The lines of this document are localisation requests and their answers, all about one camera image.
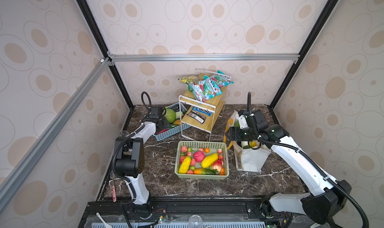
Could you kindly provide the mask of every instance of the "clear glass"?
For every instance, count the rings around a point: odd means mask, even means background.
[[[189,228],[202,228],[203,219],[199,215],[193,215],[189,218],[188,224]]]

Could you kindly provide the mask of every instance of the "dark marble surface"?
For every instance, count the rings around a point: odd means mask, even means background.
[[[274,124],[272,116],[264,105],[253,105],[262,110],[269,125]],[[246,109],[246,105],[226,105],[224,115],[218,118],[213,130],[211,141],[223,142],[227,121],[233,111]],[[135,107],[128,131],[134,131],[146,114],[142,105]],[[208,141],[209,133],[190,127],[183,134],[196,140]],[[177,143],[186,140],[180,134],[173,135],[157,142],[155,137],[144,144],[145,169],[143,178],[152,196],[205,196],[205,195],[267,195],[271,192],[304,193],[299,176],[288,164],[275,153],[271,153],[261,173],[240,172],[236,170],[233,148],[228,150],[229,177],[225,180],[200,180],[178,178],[174,173]],[[121,180],[115,180],[117,197],[129,197],[129,190]],[[109,181],[104,197],[112,197],[112,180]]]

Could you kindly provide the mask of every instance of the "snack bag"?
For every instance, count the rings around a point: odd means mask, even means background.
[[[192,92],[192,89],[189,86],[189,83],[194,81],[199,81],[199,78],[195,75],[190,75],[190,76],[180,78],[179,81],[183,82],[186,86],[188,86],[188,91]]]
[[[217,86],[219,88],[223,88],[223,87],[233,83],[232,80],[230,80],[228,77],[225,77],[223,75],[214,74],[214,75],[211,75],[210,78],[213,80],[213,82],[215,82],[217,84]]]
[[[189,83],[196,100],[206,102],[210,98],[221,95],[222,91],[209,77]]]

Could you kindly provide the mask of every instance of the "patterned wallpaper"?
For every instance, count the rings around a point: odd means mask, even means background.
[[[0,216],[0,228],[77,227],[94,201],[127,106],[109,72],[83,102]]]
[[[100,58],[74,0],[0,0],[0,183]]]
[[[341,0],[276,107],[297,143],[384,223],[384,0]],[[334,219],[361,227],[350,202]]]
[[[178,79],[200,70],[221,70],[232,77],[228,88],[228,104],[246,104],[248,91],[252,103],[270,104],[293,61],[200,61],[200,62],[117,62],[118,70],[128,88],[132,102],[142,104],[141,92],[146,91],[153,104],[178,102],[188,89]]]
[[[0,0],[0,184],[100,58],[74,0]],[[104,72],[2,213],[0,227],[77,227],[126,116]]]
[[[116,54],[295,53],[327,0],[88,0]],[[227,103],[270,104],[292,61],[120,63],[135,104],[150,91],[156,104],[174,103],[177,81],[196,69],[233,75]]]
[[[294,53],[327,0],[88,0],[111,53]]]

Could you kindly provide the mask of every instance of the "cucumber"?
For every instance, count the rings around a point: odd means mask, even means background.
[[[195,175],[215,175],[216,172],[213,170],[205,169],[205,168],[196,168],[193,173]]]

